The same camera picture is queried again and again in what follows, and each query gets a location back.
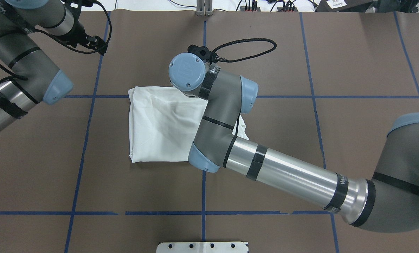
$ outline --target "white towel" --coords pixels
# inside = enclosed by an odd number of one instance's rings
[[[175,87],[135,87],[128,94],[131,161],[187,161],[208,101],[188,98]],[[248,140],[242,117],[238,136]]]

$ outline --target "silver metal tube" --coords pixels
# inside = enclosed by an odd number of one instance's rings
[[[237,138],[228,156],[226,168],[247,175],[256,154],[258,144]],[[339,213],[348,223],[356,221],[364,210],[367,199],[365,179],[349,180],[338,174],[304,162],[273,149],[267,149],[257,181],[293,194],[322,208],[332,203],[338,184],[348,182],[345,199],[340,208],[327,208],[327,211]]]
[[[36,104],[17,88],[13,82],[8,81],[0,84],[0,92],[3,93],[10,102],[15,103],[25,112],[28,112]],[[16,119],[0,108],[0,131],[6,128]]]

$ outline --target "white cloth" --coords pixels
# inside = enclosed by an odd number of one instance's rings
[[[187,161],[208,101],[188,98],[175,87],[135,87],[128,93],[131,161]],[[238,136],[248,140],[242,117]]]

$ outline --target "black band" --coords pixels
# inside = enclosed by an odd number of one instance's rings
[[[367,180],[367,199],[366,205],[362,210],[361,214],[359,215],[358,219],[351,223],[352,226],[361,226],[364,224],[370,216],[372,209],[374,208],[375,204],[375,184],[374,182]]]
[[[219,75],[220,67],[216,64],[211,64],[206,72],[205,78],[203,79],[202,86],[199,91],[199,98],[208,100],[210,96],[211,88],[213,87],[213,83]]]
[[[346,200],[347,191],[349,190],[349,179],[341,174],[338,175],[338,183],[336,185],[335,194],[333,195],[330,203],[324,207],[324,210],[330,213],[337,213],[341,210],[341,205]]]
[[[64,15],[63,15],[63,18],[61,19],[61,21],[60,21],[58,24],[55,24],[54,26],[51,26],[51,27],[45,27],[45,29],[52,29],[52,28],[55,28],[55,27],[60,26],[60,24],[62,24],[62,23],[64,22],[64,20],[66,19],[66,13],[67,13],[67,11],[66,11],[66,7],[64,6]]]
[[[30,53],[33,53],[34,51],[38,51],[41,50],[41,48],[39,48],[38,46],[34,47],[34,48],[30,48],[27,51],[21,53],[20,55],[18,55],[16,58],[14,58],[10,64],[8,64],[8,67],[10,69],[12,69],[12,67],[14,67],[14,65],[20,61],[22,58],[24,58],[25,56],[28,56]]]
[[[11,80],[11,82],[14,84],[14,86],[16,86],[25,96],[27,96],[27,98],[29,98],[33,103],[35,104],[39,104],[39,101],[37,101],[33,96],[30,95],[30,93],[28,93],[28,91],[26,91],[22,86],[20,86],[20,84],[18,82],[16,82],[14,79]]]
[[[261,167],[263,166],[263,161],[264,161],[264,157],[266,156],[266,152],[267,152],[267,147],[258,144],[258,147],[256,147],[255,155],[253,155],[253,159],[252,159],[252,163],[250,164],[249,171],[247,172],[247,175],[245,175],[246,178],[256,181],[259,171],[261,170]]]
[[[22,117],[27,115],[27,112],[22,110],[16,104],[9,101],[8,98],[6,98],[5,95],[1,92],[0,92],[0,108],[16,119],[21,119]]]
[[[224,164],[222,167],[227,167],[228,157],[230,156],[230,153],[232,152],[233,145],[235,144],[237,136],[233,136],[232,142],[230,142],[230,146],[227,149],[227,153],[225,154]]]
[[[0,13],[16,24],[26,34],[36,32],[35,28],[21,17],[14,8],[5,1],[0,0]]]
[[[415,194],[417,196],[419,196],[419,186],[412,184],[412,183],[408,183],[406,181],[385,175],[385,174],[381,174],[381,173],[374,173],[374,176],[372,176],[372,179],[378,180],[378,181],[382,181],[383,183],[389,184],[391,186],[397,187],[399,189],[402,189],[404,191],[407,192],[411,192],[412,194]]]
[[[222,127],[224,127],[224,128],[228,128],[228,129],[230,129],[230,130],[233,130],[233,129],[235,128],[233,125],[228,125],[228,124],[225,124],[224,122],[221,122],[221,121],[219,121],[219,120],[215,120],[215,119],[210,118],[210,117],[206,117],[205,115],[202,117],[202,119],[204,119],[204,120],[206,120],[206,121],[209,121],[209,122],[211,122],[211,123],[214,123],[214,124],[220,125],[220,126],[222,126]]]

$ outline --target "robotic arm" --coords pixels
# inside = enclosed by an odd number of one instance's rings
[[[107,50],[107,42],[87,35],[78,21],[81,6],[100,3],[90,0],[64,2],[0,0],[0,60],[9,67],[10,71],[5,71],[11,75],[0,80],[0,131],[21,119],[41,101],[54,104],[73,88],[71,80],[27,34],[43,32],[63,45],[76,47],[80,44],[93,50],[86,53],[103,55]],[[79,7],[72,8],[72,2]],[[48,33],[35,29],[36,25]]]
[[[232,169],[338,213],[361,229],[419,228],[419,113],[396,120],[371,180],[349,179],[232,135],[239,112],[253,107],[258,85],[216,64],[208,66],[201,59],[204,54],[198,55],[181,53],[169,65],[176,88],[208,100],[189,152],[193,166],[211,173],[221,166]]]

